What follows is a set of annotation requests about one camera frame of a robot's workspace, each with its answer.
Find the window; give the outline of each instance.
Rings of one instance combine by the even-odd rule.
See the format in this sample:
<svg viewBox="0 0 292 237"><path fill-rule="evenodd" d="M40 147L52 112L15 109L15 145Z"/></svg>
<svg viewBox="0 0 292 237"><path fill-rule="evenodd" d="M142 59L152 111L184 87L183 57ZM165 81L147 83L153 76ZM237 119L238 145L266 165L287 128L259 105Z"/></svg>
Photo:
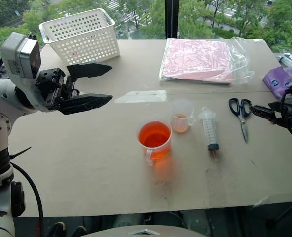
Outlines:
<svg viewBox="0 0 292 237"><path fill-rule="evenodd" d="M116 21L118 39L164 39L165 1L178 2L0 0L0 47L12 31L35 34L42 47L40 23L94 8ZM273 52L292 53L292 0L179 0L176 11L179 38L261 38Z"/></svg>
<svg viewBox="0 0 292 237"><path fill-rule="evenodd" d="M264 39L292 53L292 0L180 0L178 37Z"/></svg>
<svg viewBox="0 0 292 237"><path fill-rule="evenodd" d="M0 47L11 32L37 36L52 19L103 8L116 22L118 39L164 39L164 0L0 0Z"/></svg>

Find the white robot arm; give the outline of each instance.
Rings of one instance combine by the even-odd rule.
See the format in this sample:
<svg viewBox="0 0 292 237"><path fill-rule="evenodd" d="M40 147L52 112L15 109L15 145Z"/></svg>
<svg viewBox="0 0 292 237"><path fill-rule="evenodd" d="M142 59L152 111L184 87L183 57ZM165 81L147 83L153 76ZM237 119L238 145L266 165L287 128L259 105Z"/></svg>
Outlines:
<svg viewBox="0 0 292 237"><path fill-rule="evenodd" d="M112 67L102 64L67 66L70 76L59 68L40 71L38 42L33 36L13 32L4 42L1 55L10 79L0 80L0 237L14 237L13 217L24 207L20 182L12 182L13 166L8 135L14 122L36 111L59 110L65 115L98 108L110 95L80 95L74 85L79 77L95 77Z"/></svg>

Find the perforated basket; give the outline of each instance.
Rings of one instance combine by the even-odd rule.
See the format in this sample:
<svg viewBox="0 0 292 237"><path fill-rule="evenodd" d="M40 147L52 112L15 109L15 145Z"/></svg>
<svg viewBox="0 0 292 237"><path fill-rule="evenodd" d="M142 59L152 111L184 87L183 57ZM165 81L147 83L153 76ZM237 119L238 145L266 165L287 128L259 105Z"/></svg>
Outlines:
<svg viewBox="0 0 292 237"><path fill-rule="evenodd" d="M93 9L39 25L48 43L66 65L101 62L120 55L115 21L103 9Z"/></svg>

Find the cardboard surface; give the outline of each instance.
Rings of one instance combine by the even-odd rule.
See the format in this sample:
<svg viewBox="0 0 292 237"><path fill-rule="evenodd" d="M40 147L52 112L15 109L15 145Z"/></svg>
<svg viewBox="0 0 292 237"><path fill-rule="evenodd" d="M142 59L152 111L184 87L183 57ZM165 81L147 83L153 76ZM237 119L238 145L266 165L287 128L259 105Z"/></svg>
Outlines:
<svg viewBox="0 0 292 237"><path fill-rule="evenodd" d="M239 120L228 107L228 99L233 97L261 105L275 101L261 79L278 63L265 43L251 44L256 77L249 85L225 87L159 82L165 40L119 40L121 56L106 62L113 69L76 84L84 93L112 94L108 104L68 116L38 112L19 118L9 137L9 149L16 153L32 146L14 162L34 180L44 215L89 216L292 201L291 135L251 115L246 144ZM59 66L59 58L49 47L42 51L42 58L44 69ZM172 135L168 159L147 166L136 129L153 114L169 119L169 101L176 98L193 101L196 115L203 106L216 112L219 162L212 160L203 125L197 121L187 133ZM36 217L32 189L18 172L15 180L24 185L23 216Z"/></svg>

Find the plastic beaker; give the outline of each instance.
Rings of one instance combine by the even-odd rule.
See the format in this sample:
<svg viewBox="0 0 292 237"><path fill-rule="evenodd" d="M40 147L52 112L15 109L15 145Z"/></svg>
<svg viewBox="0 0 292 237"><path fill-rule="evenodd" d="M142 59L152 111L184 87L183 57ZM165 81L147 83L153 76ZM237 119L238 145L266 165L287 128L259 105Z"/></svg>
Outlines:
<svg viewBox="0 0 292 237"><path fill-rule="evenodd" d="M147 117L137 130L137 139L146 154L146 161L164 158L170 150L171 127L158 116Z"/></svg>
<svg viewBox="0 0 292 237"><path fill-rule="evenodd" d="M171 127L175 132L186 132L193 125L194 105L187 99L171 102Z"/></svg>

